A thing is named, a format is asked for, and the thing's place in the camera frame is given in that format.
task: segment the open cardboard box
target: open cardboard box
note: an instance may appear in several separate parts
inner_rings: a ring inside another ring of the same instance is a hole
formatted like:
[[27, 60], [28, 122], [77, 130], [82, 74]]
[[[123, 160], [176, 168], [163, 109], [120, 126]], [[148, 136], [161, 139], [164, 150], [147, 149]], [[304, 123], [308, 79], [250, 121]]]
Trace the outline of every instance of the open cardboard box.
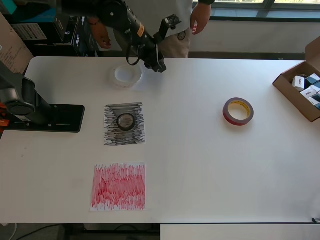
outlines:
[[292, 86], [293, 79], [298, 74], [320, 77], [320, 37], [305, 47], [305, 61], [283, 72], [273, 85], [302, 113], [310, 122], [320, 118], [320, 110], [311, 104]]

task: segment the paper with red scribbles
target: paper with red scribbles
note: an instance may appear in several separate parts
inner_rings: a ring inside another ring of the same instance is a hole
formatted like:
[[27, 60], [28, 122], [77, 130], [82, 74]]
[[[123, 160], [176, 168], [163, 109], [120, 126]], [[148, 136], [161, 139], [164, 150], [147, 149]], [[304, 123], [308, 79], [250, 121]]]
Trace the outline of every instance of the paper with red scribbles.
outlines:
[[112, 163], [94, 168], [91, 211], [144, 210], [146, 165]]

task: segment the person's arm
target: person's arm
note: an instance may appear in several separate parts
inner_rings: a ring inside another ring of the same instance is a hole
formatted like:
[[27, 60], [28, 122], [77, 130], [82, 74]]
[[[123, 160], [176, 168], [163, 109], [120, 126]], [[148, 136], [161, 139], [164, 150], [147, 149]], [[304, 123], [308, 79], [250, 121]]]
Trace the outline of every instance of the person's arm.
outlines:
[[106, 26], [100, 22], [99, 18], [90, 17], [88, 21], [91, 25], [92, 35], [99, 46], [103, 49], [110, 49], [111, 41]]
[[190, 22], [193, 35], [197, 35], [205, 29], [211, 16], [211, 4], [214, 2], [215, 0], [199, 0], [194, 7]]

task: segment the yellow tape label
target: yellow tape label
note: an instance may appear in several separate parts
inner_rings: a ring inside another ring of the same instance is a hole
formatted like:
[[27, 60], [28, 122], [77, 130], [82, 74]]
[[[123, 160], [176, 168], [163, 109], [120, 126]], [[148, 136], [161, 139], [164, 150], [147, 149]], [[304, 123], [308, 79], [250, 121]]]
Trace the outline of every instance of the yellow tape label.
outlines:
[[250, 117], [251, 110], [250, 110], [250, 107], [249, 107], [246, 103], [244, 103], [243, 101], [236, 100], [236, 101], [230, 102], [229, 106], [230, 106], [231, 104], [238, 104], [238, 105], [244, 107], [244, 109], [245, 109], [246, 112], [247, 112], [247, 116], [246, 116], [246, 117], [247, 117], [247, 118]]

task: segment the red tape roll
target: red tape roll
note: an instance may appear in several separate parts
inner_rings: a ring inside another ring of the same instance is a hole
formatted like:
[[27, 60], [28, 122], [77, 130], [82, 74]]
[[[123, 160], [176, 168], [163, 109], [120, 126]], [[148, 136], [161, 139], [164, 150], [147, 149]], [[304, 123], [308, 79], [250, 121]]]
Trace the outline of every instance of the red tape roll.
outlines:
[[[239, 120], [239, 119], [236, 119], [234, 118], [233, 116], [231, 116], [230, 112], [229, 112], [229, 106], [231, 104], [238, 104], [238, 105], [241, 105], [242, 107], [244, 107], [244, 109], [246, 110], [247, 112], [247, 118], [244, 119], [244, 120]], [[239, 98], [239, 97], [234, 97], [234, 98], [231, 98], [230, 100], [228, 100], [224, 107], [223, 107], [223, 116], [225, 118], [225, 120], [227, 120], [229, 123], [231, 123], [232, 125], [235, 125], [235, 126], [244, 126], [246, 124], [248, 124], [252, 118], [254, 117], [254, 108], [251, 106], [251, 104], [242, 99], [242, 98]]]

